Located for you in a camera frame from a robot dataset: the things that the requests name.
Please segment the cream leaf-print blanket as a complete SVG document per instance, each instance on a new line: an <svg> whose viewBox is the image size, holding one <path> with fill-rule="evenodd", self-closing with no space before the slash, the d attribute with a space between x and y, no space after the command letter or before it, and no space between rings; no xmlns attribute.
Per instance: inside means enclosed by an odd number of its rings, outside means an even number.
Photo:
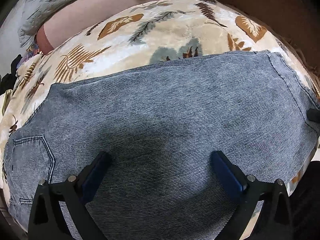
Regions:
<svg viewBox="0 0 320 240"><path fill-rule="evenodd" d="M215 0L160 0L99 20L47 55L23 63L14 86L1 93L1 146L54 83L236 50L280 53L302 84L319 95L319 78L307 69L303 55L263 22Z"/></svg>

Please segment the pink bed sheet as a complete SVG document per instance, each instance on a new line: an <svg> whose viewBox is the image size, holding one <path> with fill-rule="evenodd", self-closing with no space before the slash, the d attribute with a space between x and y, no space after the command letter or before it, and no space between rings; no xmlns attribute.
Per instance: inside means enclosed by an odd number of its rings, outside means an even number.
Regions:
<svg viewBox="0 0 320 240"><path fill-rule="evenodd" d="M134 5L157 0L76 0L59 9L41 25L36 42L44 54L78 32Z"/></svg>

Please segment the brown fleece blanket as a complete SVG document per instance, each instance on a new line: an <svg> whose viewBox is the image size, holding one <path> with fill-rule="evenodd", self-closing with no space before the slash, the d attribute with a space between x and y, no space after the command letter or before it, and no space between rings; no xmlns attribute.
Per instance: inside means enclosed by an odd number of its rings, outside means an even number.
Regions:
<svg viewBox="0 0 320 240"><path fill-rule="evenodd" d="M285 37L319 76L319 0L218 0L261 20Z"/></svg>

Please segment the blue denim pants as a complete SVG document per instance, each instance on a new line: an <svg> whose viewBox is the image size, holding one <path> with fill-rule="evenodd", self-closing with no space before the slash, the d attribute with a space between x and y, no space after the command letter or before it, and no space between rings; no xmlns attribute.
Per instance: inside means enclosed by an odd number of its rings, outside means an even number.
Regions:
<svg viewBox="0 0 320 240"><path fill-rule="evenodd" d="M108 239L214 239L235 206L214 174L222 151L261 181L290 181L317 144L315 93L280 54L233 51L55 83L8 139L9 213L26 228L37 183L108 169L87 208Z"/></svg>

